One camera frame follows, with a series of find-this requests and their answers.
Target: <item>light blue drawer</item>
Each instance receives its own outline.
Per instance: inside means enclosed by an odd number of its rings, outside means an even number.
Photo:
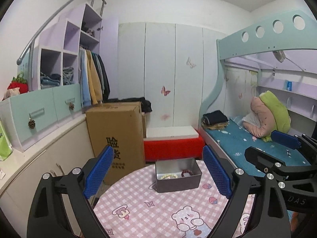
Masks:
[[[54,87],[53,96],[58,120],[81,110],[79,84]],[[74,104],[74,110],[69,108],[70,103]]]
[[[14,125],[20,142],[57,121],[53,89],[37,90],[10,98]],[[35,128],[29,128],[30,115]]]

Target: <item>red fabric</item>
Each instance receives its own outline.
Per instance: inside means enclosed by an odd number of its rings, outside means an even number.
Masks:
[[[11,82],[7,89],[12,89],[12,88],[16,88],[16,87],[20,88],[20,90],[19,90],[20,94],[27,93],[29,91],[27,84],[23,84],[23,83],[19,83],[19,82]]]
[[[202,158],[204,146],[205,141],[201,136],[184,140],[144,141],[145,161],[155,162],[157,160],[189,157]]]

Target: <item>strawberry plush toy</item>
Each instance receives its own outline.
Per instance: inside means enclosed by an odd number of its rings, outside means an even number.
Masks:
[[[23,73],[18,74],[16,78],[13,77],[7,89],[16,88],[16,87],[20,88],[20,94],[27,93],[29,91],[28,82],[26,81],[25,78],[23,78]]]

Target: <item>pine cone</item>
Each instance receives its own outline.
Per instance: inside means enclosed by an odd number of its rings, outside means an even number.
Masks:
[[[75,109],[75,105],[73,103],[69,103],[69,110],[74,110]]]
[[[35,128],[35,121],[34,120],[29,121],[29,128],[32,130]]]

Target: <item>pink checkered tablecloth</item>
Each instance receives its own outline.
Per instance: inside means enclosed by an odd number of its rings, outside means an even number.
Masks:
[[[155,190],[155,165],[134,171],[112,185],[94,212],[110,237],[205,238],[228,200],[220,195],[203,161],[196,189],[170,193]],[[234,237],[241,235],[251,212],[249,195]]]

